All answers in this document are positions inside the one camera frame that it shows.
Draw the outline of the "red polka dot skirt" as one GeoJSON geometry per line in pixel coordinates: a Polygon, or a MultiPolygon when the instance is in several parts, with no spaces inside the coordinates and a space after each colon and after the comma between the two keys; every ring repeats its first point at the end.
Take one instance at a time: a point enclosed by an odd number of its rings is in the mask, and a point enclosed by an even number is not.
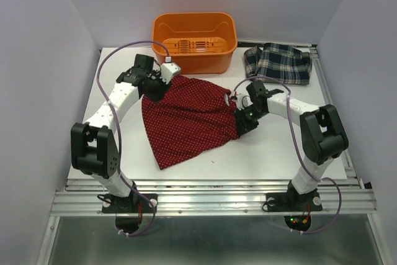
{"type": "Polygon", "coordinates": [[[231,94],[209,81],[177,76],[163,100],[142,99],[143,123],[159,169],[239,138],[231,94]]]}

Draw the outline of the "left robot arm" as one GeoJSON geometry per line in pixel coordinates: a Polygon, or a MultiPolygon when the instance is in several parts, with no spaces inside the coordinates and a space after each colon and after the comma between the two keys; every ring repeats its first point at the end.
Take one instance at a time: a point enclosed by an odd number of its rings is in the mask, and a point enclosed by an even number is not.
{"type": "Polygon", "coordinates": [[[103,213],[132,213],[142,206],[144,198],[138,194],[135,182],[122,173],[114,135],[142,96],[154,102],[162,100],[173,77],[180,72],[169,57],[157,65],[152,56],[137,54],[133,66],[118,76],[97,112],[83,124],[71,127],[72,167],[93,177],[107,190],[107,194],[99,196],[103,213]]]}

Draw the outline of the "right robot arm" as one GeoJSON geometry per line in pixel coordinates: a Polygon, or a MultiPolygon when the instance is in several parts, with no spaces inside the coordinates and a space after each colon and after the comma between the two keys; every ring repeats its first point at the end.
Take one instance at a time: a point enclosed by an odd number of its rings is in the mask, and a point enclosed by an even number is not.
{"type": "Polygon", "coordinates": [[[300,168],[285,192],[265,195],[263,210],[321,211],[318,184],[327,167],[349,146],[337,109],[331,104],[316,106],[294,99],[289,88],[268,90],[262,81],[249,83],[246,90],[246,95],[237,91],[230,95],[236,104],[234,117],[239,136],[257,128],[259,119],[269,114],[285,118],[289,127],[300,128],[300,141],[292,135],[300,168]]]}

